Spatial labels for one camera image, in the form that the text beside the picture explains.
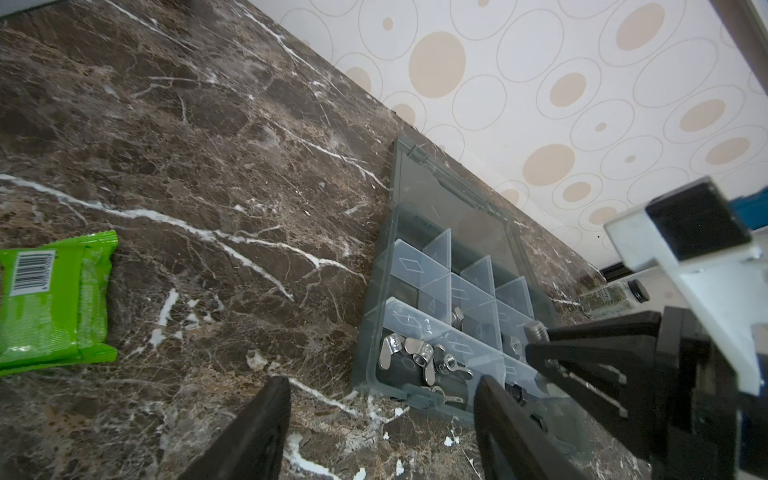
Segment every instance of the green package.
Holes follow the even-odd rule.
[[[0,376],[78,363],[112,362],[107,338],[113,231],[0,250]]]

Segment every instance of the white barcode label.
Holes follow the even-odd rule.
[[[51,288],[51,273],[56,250],[19,252],[13,273],[11,296],[47,292]]]

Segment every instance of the marble countertop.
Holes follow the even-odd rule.
[[[176,478],[271,375],[293,386],[281,478],[481,477],[472,429],[349,387],[399,134],[512,212],[565,323],[585,321],[575,300],[601,281],[245,1],[73,0],[5,19],[0,97],[0,247],[121,242],[118,360],[0,378],[13,478]],[[590,429],[591,478],[648,476]]]

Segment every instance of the wallpaper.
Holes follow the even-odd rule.
[[[768,98],[706,0],[251,0],[598,267],[603,223],[768,184]]]

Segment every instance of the open box lid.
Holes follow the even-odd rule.
[[[480,257],[489,255],[497,286],[524,276],[536,319],[550,327],[560,325],[551,300],[538,288],[511,214],[430,157],[410,138],[398,137],[394,154],[390,208],[407,204],[442,229],[450,228],[455,244],[472,249]]]

